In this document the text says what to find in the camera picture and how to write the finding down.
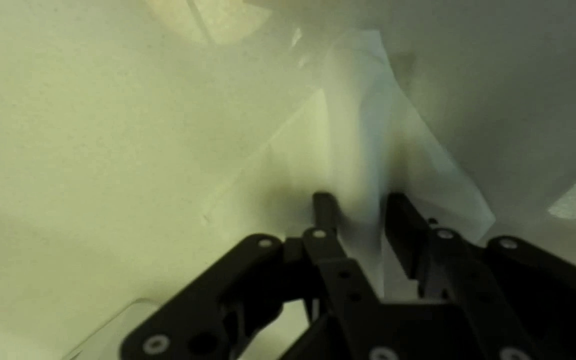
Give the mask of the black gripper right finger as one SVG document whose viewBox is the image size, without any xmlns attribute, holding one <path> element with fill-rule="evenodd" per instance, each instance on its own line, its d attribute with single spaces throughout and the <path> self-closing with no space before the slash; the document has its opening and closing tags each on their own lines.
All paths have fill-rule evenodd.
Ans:
<svg viewBox="0 0 576 360">
<path fill-rule="evenodd" d="M 463 318 L 483 360 L 576 360 L 576 266 L 517 236 L 483 247 L 426 220 L 405 194 L 383 207 L 383 233 L 424 301 Z"/>
</svg>

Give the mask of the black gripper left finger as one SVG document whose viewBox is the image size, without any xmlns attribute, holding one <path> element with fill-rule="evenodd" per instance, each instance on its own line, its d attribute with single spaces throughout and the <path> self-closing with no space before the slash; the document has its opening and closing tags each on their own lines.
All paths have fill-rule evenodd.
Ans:
<svg viewBox="0 0 576 360">
<path fill-rule="evenodd" d="M 317 192 L 309 228 L 241 239 L 129 330 L 119 360 L 238 360 L 290 302 L 307 327 L 278 360 L 395 360 L 387 307 L 352 250 L 378 239 L 376 222 L 352 220 Z"/>
</svg>

